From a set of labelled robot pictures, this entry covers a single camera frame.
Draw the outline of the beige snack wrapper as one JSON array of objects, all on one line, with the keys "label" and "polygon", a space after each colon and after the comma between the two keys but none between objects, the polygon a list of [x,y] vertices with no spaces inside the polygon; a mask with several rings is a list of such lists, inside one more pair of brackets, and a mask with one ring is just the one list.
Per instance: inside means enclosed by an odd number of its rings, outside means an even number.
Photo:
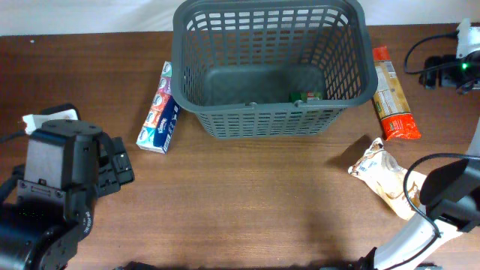
[{"label": "beige snack wrapper", "polygon": [[25,123],[24,131],[27,135],[32,134],[34,131],[40,128],[44,122],[58,119],[79,120],[80,118],[75,109],[62,110],[60,112],[54,112],[46,115],[29,114],[22,117],[22,121]]}]

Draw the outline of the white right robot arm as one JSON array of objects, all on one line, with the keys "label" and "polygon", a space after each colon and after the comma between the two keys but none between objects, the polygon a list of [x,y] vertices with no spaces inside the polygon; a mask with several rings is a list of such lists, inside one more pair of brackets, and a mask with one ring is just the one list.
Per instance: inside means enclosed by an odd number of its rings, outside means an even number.
[{"label": "white right robot arm", "polygon": [[[418,70],[421,84],[456,88],[460,94],[479,90],[479,27],[463,19],[455,31],[454,55],[430,57]],[[479,226],[479,135],[476,133],[465,154],[429,154],[406,171],[437,158],[451,158],[450,164],[432,170],[419,193],[419,205],[409,200],[414,211],[406,226],[386,244],[373,248],[351,269],[426,269],[424,261],[446,242]]]}]

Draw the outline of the Kleenex tissue multipack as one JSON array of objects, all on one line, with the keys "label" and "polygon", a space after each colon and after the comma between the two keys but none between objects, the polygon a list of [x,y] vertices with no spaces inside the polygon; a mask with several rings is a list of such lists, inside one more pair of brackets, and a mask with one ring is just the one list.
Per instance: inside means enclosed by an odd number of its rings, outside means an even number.
[{"label": "Kleenex tissue multipack", "polygon": [[165,61],[157,91],[136,140],[140,149],[161,154],[168,151],[181,112],[181,107],[173,98],[172,76],[173,65],[170,61]]}]

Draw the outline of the red biscuit packet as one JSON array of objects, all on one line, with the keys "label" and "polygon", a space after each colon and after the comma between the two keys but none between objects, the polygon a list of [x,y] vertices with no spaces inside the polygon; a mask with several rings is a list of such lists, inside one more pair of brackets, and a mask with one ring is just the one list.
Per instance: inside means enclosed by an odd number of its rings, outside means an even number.
[{"label": "red biscuit packet", "polygon": [[378,80],[373,104],[384,138],[420,139],[422,135],[411,113],[387,47],[377,47],[372,52]]}]

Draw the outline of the beige snack bag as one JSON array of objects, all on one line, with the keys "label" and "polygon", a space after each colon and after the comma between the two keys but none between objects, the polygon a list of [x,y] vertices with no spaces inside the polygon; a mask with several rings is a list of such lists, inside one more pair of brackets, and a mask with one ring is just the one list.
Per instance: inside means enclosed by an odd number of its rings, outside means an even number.
[{"label": "beige snack bag", "polygon": [[408,221],[415,214],[403,189],[407,169],[385,150],[381,138],[377,137],[347,172],[362,180],[399,218]]}]

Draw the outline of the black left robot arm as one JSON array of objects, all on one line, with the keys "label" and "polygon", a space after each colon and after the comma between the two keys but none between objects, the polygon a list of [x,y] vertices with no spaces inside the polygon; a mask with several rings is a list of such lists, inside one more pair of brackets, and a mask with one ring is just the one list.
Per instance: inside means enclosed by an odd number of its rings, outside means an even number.
[{"label": "black left robot arm", "polygon": [[133,181],[121,137],[87,121],[46,121],[1,185],[1,268],[66,269],[98,199]]}]

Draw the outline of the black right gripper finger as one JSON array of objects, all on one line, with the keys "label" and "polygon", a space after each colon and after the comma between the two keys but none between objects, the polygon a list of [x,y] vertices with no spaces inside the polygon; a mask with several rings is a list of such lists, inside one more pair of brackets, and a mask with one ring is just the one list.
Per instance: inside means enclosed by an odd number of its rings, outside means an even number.
[{"label": "black right gripper finger", "polygon": [[[424,62],[424,69],[432,68],[441,64],[440,56],[431,56]],[[425,89],[435,89],[437,85],[438,70],[428,71],[422,73],[419,77],[419,83],[424,86]]]},{"label": "black right gripper finger", "polygon": [[[444,55],[442,63],[448,64],[458,62],[456,55]],[[448,67],[439,71],[439,86],[456,88],[458,81],[458,69],[456,67]]]}]

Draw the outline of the grey plastic basket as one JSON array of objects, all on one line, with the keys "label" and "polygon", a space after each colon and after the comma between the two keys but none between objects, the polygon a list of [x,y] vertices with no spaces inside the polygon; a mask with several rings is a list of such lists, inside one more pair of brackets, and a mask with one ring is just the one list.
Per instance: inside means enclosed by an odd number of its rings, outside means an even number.
[{"label": "grey plastic basket", "polygon": [[316,135],[377,90],[355,0],[185,1],[172,25],[172,95],[218,139]]}]

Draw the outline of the Knorr jar green lid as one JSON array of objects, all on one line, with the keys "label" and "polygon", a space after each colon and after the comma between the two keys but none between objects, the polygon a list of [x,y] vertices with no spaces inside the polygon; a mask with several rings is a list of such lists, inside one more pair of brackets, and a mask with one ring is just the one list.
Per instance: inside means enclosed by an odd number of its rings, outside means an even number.
[{"label": "Knorr jar green lid", "polygon": [[307,91],[307,92],[292,92],[289,95],[289,101],[295,103],[296,101],[302,101],[304,103],[308,101],[321,101],[323,95],[319,91]]}]

